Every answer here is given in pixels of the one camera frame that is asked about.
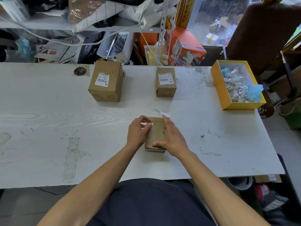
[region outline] person's left hand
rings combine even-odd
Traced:
[[[130,124],[126,145],[138,150],[145,143],[146,135],[151,128],[151,120],[146,116],[140,116]]]

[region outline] white table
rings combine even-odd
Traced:
[[[0,188],[78,184],[125,145],[134,118],[160,117],[155,108],[217,176],[284,173],[257,110],[221,110],[210,67],[175,67],[174,98],[157,98],[156,67],[125,66],[115,103],[96,102],[78,66],[0,63]],[[132,178],[190,176],[168,152],[142,146],[121,180]]]

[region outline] orange cardboard box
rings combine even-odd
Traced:
[[[164,39],[171,66],[197,66],[206,54],[203,46],[187,29],[176,27],[170,34],[166,32]]]

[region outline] tile floor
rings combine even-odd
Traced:
[[[301,131],[290,130],[277,113],[263,119],[274,148],[284,159],[293,185],[301,199]],[[68,186],[44,187],[56,194]],[[0,199],[1,226],[35,226],[46,212],[64,195],[54,196],[35,188],[7,189]]]

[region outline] yellow box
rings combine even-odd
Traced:
[[[248,65],[247,61],[235,60],[217,60],[211,67],[211,74],[214,85],[219,96],[219,102],[222,110],[225,109],[238,109],[238,110],[251,110],[266,103],[263,95],[261,94],[261,102],[231,102],[228,90],[226,88],[221,69],[229,68],[233,70],[238,67],[239,73],[242,73],[246,84],[257,85],[256,79]]]

